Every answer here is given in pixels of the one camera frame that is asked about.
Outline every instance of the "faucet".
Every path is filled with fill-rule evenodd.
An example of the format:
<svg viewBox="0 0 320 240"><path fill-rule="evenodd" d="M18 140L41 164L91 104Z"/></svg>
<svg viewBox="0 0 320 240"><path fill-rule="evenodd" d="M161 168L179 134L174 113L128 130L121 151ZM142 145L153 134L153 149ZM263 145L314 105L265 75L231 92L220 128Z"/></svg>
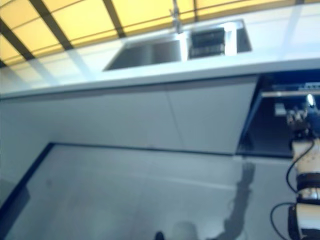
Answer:
<svg viewBox="0 0 320 240"><path fill-rule="evenodd" d="M178 8L178 4L177 4L177 0L173 0L173 11L170 9L170 14L173 18L173 27L175 29L175 32L177 34L182 34L182 23L179 19L179 8Z"/></svg>

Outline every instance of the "white cabinet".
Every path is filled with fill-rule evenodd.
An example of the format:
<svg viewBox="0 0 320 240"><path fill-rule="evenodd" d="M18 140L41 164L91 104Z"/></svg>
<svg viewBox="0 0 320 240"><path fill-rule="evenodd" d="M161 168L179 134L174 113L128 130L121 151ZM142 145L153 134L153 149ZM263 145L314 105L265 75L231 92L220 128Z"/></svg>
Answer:
<svg viewBox="0 0 320 240"><path fill-rule="evenodd" d="M256 82L243 76L168 84L184 149L235 153Z"/></svg>
<svg viewBox="0 0 320 240"><path fill-rule="evenodd" d="M36 97L7 107L52 142L182 149L163 85Z"/></svg>

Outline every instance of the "stainless steel sink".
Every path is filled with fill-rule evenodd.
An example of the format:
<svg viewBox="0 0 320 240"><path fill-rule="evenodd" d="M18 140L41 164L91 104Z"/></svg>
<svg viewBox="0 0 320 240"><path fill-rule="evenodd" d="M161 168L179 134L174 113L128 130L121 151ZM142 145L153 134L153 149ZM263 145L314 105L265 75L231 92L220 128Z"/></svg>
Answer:
<svg viewBox="0 0 320 240"><path fill-rule="evenodd" d="M221 29L224 31L223 43L195 47L194 36L199 34L198 38L202 38L203 33L213 33L215 30ZM244 23L242 20L236 20L184 31L180 34L172 33L144 41L127 42L104 70L183 62L190 60L195 54L197 54L197 57L232 56L250 50Z"/></svg>

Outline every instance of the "white floor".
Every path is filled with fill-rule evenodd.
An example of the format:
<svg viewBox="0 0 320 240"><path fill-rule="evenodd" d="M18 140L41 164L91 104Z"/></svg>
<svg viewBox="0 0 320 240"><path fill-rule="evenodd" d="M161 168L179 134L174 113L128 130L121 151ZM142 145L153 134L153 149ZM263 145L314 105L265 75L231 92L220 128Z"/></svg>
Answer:
<svg viewBox="0 0 320 240"><path fill-rule="evenodd" d="M294 197L287 160L61 145L29 181L30 200L6 239L152 240L157 231L170 240L214 238L233 209L244 161L256 171L237 240L277 239L270 209ZM284 233L286 212L276 215Z"/></svg>

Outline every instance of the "kitchen counter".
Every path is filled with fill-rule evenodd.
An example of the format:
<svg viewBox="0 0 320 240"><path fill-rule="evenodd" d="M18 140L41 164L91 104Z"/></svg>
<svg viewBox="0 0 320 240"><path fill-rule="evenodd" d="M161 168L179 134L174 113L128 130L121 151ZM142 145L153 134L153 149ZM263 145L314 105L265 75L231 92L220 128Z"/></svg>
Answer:
<svg viewBox="0 0 320 240"><path fill-rule="evenodd" d="M1 98L320 67L320 3L216 18L185 25L184 29L238 19L245 23L252 47L250 52L103 71L126 41L173 31L164 29L1 68Z"/></svg>

